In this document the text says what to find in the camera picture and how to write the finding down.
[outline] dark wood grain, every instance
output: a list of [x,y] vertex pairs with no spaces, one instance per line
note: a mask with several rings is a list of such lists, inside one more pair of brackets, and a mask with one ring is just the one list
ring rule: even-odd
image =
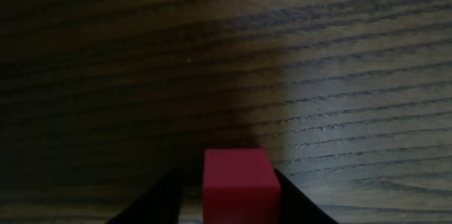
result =
[[452,223],[452,0],[0,0],[0,223],[263,146],[340,223]]

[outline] red box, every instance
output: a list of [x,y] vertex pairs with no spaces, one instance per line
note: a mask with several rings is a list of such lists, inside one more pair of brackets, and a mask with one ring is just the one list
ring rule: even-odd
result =
[[205,151],[205,224],[277,224],[280,192],[264,149]]

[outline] wooden table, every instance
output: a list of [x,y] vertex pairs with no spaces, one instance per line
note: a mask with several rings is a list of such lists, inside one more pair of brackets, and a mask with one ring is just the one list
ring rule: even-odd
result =
[[194,202],[252,146],[341,223],[452,223],[452,0],[0,1],[0,223],[104,223],[175,165]]

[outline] red cube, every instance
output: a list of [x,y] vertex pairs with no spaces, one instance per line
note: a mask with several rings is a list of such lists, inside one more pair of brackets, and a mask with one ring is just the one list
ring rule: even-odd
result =
[[280,192],[264,149],[206,150],[205,224],[277,224]]

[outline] wooden surface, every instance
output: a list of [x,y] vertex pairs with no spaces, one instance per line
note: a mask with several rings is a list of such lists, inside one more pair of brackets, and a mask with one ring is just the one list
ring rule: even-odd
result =
[[0,0],[0,223],[263,146],[341,223],[452,223],[452,0]]

